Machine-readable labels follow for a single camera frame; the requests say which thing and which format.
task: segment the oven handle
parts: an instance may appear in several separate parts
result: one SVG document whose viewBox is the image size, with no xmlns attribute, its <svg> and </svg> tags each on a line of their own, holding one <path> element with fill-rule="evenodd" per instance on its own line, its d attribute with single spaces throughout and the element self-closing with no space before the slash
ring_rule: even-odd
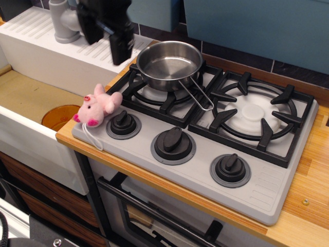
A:
<svg viewBox="0 0 329 247">
<path fill-rule="evenodd" d="M 97 185 L 111 194 L 115 195 L 117 198 L 122 200 L 125 203 L 128 203 L 138 210 L 144 212 L 160 223 L 170 227 L 171 229 L 177 231 L 184 236 L 187 236 L 191 240 L 201 244 L 206 247 L 220 247 L 215 243 L 218 235 L 220 234 L 223 225 L 218 221 L 213 221 L 210 227 L 208 228 L 204 236 L 192 231 L 188 227 L 182 225 L 176 220 L 172 219 L 170 216 L 165 215 L 159 209 L 156 209 L 144 201 L 138 199 L 137 197 L 131 195 L 129 192 L 126 192 L 120 188 L 121 183 L 125 180 L 127 176 L 121 172 L 118 172 L 111 181 L 106 180 L 104 177 L 100 177 L 97 180 Z"/>
</svg>

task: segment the tile backsplash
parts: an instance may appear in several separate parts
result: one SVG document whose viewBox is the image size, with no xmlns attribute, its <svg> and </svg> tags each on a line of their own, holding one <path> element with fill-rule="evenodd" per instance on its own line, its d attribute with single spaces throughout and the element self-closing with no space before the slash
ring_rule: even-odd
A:
<svg viewBox="0 0 329 247">
<path fill-rule="evenodd" d="M 34 6 L 49 9 L 49 0 L 31 0 L 31 2 Z M 327 74 L 300 68 L 280 61 L 259 57 L 188 37 L 183 0 L 180 1 L 179 21 L 179 25 L 172 32 L 155 29 L 145 25 L 135 24 L 135 33 L 158 41 L 178 40 L 187 42 L 194 45 L 202 53 L 207 55 L 219 57 L 225 60 L 244 64 L 270 73 L 294 78 L 329 89 L 329 75 Z"/>
</svg>

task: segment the burner cap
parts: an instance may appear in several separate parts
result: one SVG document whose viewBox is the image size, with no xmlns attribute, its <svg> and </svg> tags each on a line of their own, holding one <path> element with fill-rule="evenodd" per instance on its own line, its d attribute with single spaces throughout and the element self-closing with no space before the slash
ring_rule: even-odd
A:
<svg viewBox="0 0 329 247">
<path fill-rule="evenodd" d="M 281 121 L 272 115 L 273 111 L 279 109 L 265 96 L 256 94 L 238 96 L 236 102 L 230 102 L 225 107 L 225 111 L 231 109 L 237 109 L 237 113 L 226 124 L 241 133 L 261 136 L 262 118 L 265 118 L 274 133 L 280 128 Z"/>
</svg>

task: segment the toy stove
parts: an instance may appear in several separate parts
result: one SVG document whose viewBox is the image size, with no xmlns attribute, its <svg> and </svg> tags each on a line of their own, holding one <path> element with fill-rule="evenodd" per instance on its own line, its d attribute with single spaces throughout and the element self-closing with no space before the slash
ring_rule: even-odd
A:
<svg viewBox="0 0 329 247">
<path fill-rule="evenodd" d="M 214 103 L 204 111 L 185 90 L 154 90 L 136 65 L 107 92 L 116 113 L 89 132 L 105 151 L 239 211 L 275 224 L 318 104 L 313 96 L 223 73 L 204 63 L 197 83 Z M 209 101 L 191 87 L 204 109 Z M 74 137 L 90 143 L 80 123 Z"/>
</svg>

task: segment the screw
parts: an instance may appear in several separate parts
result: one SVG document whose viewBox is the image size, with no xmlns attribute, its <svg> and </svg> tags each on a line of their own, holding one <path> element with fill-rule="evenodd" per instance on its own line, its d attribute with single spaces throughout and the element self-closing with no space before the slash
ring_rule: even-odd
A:
<svg viewBox="0 0 329 247">
<path fill-rule="evenodd" d="M 309 201 L 308 201 L 308 199 L 304 199 L 304 201 L 302 201 L 302 203 L 304 204 L 304 205 L 309 205 Z"/>
<path fill-rule="evenodd" d="M 61 244 L 62 244 L 62 241 L 60 239 L 55 239 L 54 242 L 53 242 L 54 247 L 61 246 Z"/>
</svg>

